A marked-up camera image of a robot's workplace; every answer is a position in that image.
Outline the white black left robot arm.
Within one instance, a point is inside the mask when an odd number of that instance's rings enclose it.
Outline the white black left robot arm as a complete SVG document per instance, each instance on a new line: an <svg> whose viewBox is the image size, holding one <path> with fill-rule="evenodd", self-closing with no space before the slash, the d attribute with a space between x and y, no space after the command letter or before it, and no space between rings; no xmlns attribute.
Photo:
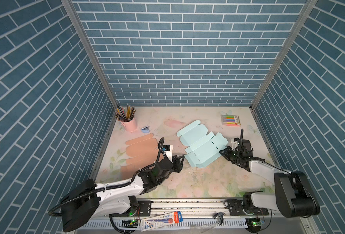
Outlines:
<svg viewBox="0 0 345 234"><path fill-rule="evenodd" d="M84 226L92 217L133 215L139 205L137 196L155 190L172 173L180 173L184 160L184 156L164 157L136 171L130 179L109 184L96 184L88 179L66 194L49 210L49 215L62 218L64 232Z"/></svg>

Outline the light blue small stapler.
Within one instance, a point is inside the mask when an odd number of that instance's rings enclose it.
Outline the light blue small stapler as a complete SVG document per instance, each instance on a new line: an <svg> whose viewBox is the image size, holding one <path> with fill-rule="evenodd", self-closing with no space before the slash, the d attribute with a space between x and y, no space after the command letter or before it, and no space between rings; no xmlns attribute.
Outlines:
<svg viewBox="0 0 345 234"><path fill-rule="evenodd" d="M149 126L145 126L145 127L141 128L141 132L142 132L142 133L146 133L146 134L150 133L150 128L149 128Z"/></svg>

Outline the aluminium right corner post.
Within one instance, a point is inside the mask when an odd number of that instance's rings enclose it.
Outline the aluminium right corner post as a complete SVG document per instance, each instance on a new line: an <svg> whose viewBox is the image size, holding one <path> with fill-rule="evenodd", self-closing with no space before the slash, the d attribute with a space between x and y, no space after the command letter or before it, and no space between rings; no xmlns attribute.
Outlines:
<svg viewBox="0 0 345 234"><path fill-rule="evenodd" d="M286 57L287 53L289 52L290 48L292 47L295 39L297 38L299 32L301 31L302 27L304 26L306 20L308 19L310 13L312 12L314 6L316 5L318 1L317 0L307 0L304 6L302 7L302 10L296 20L296 22L293 24L291 31L286 38L280 52L275 58L274 63L272 64L268 74L265 76L265 79L260 86L259 91L257 92L254 100L252 101L250 105L250 110L255 111L257 105L259 104L263 94L265 93L267 87L270 85L271 81L273 80L276 72L278 71L280 65L282 64L284 58Z"/></svg>

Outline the aluminium corner post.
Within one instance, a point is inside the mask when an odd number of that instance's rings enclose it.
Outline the aluminium corner post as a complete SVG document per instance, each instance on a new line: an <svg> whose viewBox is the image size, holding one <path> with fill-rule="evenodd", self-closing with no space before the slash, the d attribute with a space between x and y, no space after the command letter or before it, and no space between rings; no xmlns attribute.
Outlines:
<svg viewBox="0 0 345 234"><path fill-rule="evenodd" d="M295 39L297 38L299 32L301 31L302 27L304 26L306 20L308 19L310 13L312 12L314 6L316 5L318 1L317 0L307 0L304 6L302 7L302 10L296 20L296 22L293 24L291 31L286 38L280 52L275 58L274 63L272 64L268 74L265 76L265 79L260 86L259 91L257 92L254 100L252 101L250 105L250 110L255 111L257 105L259 104L263 94L265 93L267 87L270 85L271 81L273 80L276 72L278 71L280 65L282 64L284 58L286 57L287 53L289 52L290 48L292 47Z"/></svg>
<svg viewBox="0 0 345 234"><path fill-rule="evenodd" d="M112 91L111 91L111 88L109 87L109 83L106 79L106 76L103 72L103 69L101 68L101 65L98 61L98 58L93 50L93 47L90 43L90 40L85 32L85 29L80 21L80 18L76 12L76 9L74 7L74 4L72 1L69 1L69 0L62 0L62 5L70 19L70 21L72 22L73 26L74 26L74 29L76 30L77 32L77 35L80 39L80 41L82 42L83 46L84 46L84 49L90 59L90 62L92 63L93 65L93 68L95 69L98 77L99 77L99 80L100 82L102 83L109 99L110 99L110 102L111 104L113 105L114 108L117 108L118 107L118 103L116 101L116 98L114 97Z"/></svg>

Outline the pink metal pencil bucket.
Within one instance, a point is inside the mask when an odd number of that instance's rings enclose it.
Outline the pink metal pencil bucket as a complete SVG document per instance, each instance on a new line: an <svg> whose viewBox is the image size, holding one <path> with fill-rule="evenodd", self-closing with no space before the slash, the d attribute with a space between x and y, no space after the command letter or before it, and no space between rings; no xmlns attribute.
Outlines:
<svg viewBox="0 0 345 234"><path fill-rule="evenodd" d="M120 122L121 125L124 127L125 131L127 132L134 132L138 129L137 126L137 121L136 118L134 117L132 120L128 121L128 122Z"/></svg>

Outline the small metal clip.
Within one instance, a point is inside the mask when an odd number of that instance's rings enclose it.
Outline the small metal clip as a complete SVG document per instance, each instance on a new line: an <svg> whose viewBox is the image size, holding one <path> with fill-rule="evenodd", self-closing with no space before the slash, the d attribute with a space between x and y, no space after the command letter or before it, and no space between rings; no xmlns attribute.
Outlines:
<svg viewBox="0 0 345 234"><path fill-rule="evenodd" d="M224 213L218 212L213 216L213 219L215 220L216 224L222 225L224 222Z"/></svg>

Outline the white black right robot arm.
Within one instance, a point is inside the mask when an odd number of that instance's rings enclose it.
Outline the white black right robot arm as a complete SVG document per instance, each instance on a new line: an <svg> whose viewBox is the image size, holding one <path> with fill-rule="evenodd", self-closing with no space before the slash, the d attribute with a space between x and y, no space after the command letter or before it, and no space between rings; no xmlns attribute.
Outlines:
<svg viewBox="0 0 345 234"><path fill-rule="evenodd" d="M227 146L219 153L227 161L263 177L274 185L275 192L246 192L242 197L243 212L249 215L257 210L274 210L286 218L318 215L321 208L306 174L278 168L265 159L254 157L249 140L236 138L237 146Z"/></svg>

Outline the flat pink paper box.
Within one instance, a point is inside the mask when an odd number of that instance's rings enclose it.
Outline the flat pink paper box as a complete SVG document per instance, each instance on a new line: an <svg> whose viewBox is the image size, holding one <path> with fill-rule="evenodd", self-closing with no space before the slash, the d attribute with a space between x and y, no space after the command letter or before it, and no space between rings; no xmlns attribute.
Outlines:
<svg viewBox="0 0 345 234"><path fill-rule="evenodd" d="M126 165L121 166L120 173L122 179L131 178L134 172L155 162L158 153L157 139L150 133L125 142Z"/></svg>

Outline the aluminium left corner post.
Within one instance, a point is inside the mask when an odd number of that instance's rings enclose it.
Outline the aluminium left corner post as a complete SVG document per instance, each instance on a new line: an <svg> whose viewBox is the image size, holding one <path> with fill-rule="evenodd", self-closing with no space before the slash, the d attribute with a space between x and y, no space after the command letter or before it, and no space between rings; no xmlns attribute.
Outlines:
<svg viewBox="0 0 345 234"><path fill-rule="evenodd" d="M114 108L117 108L118 107L118 103L116 101L116 98L114 97L112 91L111 91L111 88L109 87L109 83L106 79L106 76L103 72L103 69L101 68L101 65L98 61L98 58L93 50L93 47L90 43L90 40L85 32L85 29L80 21L80 18L76 12L76 9L74 7L74 4L72 1L69 1L69 0L62 0L62 5L70 19L70 21L72 22L73 26L74 26L74 29L76 30L77 32L77 35L80 39L80 41L82 42L83 46L84 46L84 49L90 59L90 62L92 63L93 65L93 68L95 69L98 77L99 77L99 80L100 82L102 83L109 99L110 99L110 102L111 104L113 105Z"/></svg>

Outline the light teal paper box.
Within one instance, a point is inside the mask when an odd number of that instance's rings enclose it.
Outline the light teal paper box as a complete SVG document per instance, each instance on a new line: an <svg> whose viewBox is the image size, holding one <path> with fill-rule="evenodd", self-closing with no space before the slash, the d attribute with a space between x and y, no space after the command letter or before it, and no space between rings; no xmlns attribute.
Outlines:
<svg viewBox="0 0 345 234"><path fill-rule="evenodd" d="M221 157L220 151L227 147L228 140L221 133L214 134L195 120L177 132L180 142L186 146L185 158L191 167L205 168Z"/></svg>

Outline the bundle of coloured pencils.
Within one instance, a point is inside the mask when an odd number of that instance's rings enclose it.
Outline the bundle of coloured pencils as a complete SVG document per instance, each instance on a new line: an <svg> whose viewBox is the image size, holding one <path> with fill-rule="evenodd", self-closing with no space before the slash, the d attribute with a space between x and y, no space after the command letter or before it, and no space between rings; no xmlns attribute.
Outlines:
<svg viewBox="0 0 345 234"><path fill-rule="evenodd" d="M135 112L136 112L136 109L132 106L129 106L129 105L127 107L118 106L115 110L114 115L116 119L120 122L130 122L134 119Z"/></svg>

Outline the clear box of markers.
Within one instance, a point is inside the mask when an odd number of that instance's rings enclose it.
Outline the clear box of markers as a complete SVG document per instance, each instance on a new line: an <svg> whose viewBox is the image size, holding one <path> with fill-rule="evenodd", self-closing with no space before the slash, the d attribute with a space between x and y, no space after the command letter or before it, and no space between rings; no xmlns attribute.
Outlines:
<svg viewBox="0 0 345 234"><path fill-rule="evenodd" d="M223 126L240 127L239 116L234 115L221 115L221 123Z"/></svg>

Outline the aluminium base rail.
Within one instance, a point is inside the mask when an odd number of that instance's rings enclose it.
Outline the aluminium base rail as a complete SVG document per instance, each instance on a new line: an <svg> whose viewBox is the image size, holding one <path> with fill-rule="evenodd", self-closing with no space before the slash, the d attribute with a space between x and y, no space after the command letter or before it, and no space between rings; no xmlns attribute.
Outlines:
<svg viewBox="0 0 345 234"><path fill-rule="evenodd" d="M141 220L158 215L180 211L183 221L160 228L160 230L185 230L189 228L210 229L210 228L243 228L255 229L258 232L269 229L271 221L289 221L289 218L282 216L274 210L257 210L250 215L243 212L242 200L237 199L140 199L139 207L133 215L106 214L104 216L92 217L81 229L118 229L125 231L140 231ZM224 213L222 225L216 224L213 216Z"/></svg>

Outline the blue red white packet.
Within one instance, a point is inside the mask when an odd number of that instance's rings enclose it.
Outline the blue red white packet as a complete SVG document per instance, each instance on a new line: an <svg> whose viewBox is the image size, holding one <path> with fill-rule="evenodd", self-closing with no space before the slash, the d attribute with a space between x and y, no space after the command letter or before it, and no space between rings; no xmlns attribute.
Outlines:
<svg viewBox="0 0 345 234"><path fill-rule="evenodd" d="M150 231L165 226L179 224L183 221L183 217L180 211L174 211L168 214L158 215L141 220L141 231Z"/></svg>

